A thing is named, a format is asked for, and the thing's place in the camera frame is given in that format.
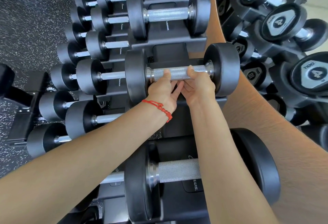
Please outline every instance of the red string bracelet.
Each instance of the red string bracelet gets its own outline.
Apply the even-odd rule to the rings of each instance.
[[[165,108],[162,108],[163,104],[155,101],[147,101],[147,100],[142,100],[142,102],[150,103],[151,105],[154,105],[157,107],[159,110],[161,110],[163,113],[166,114],[166,116],[169,118],[166,123],[168,123],[170,120],[172,120],[172,115],[169,111],[165,110]]]

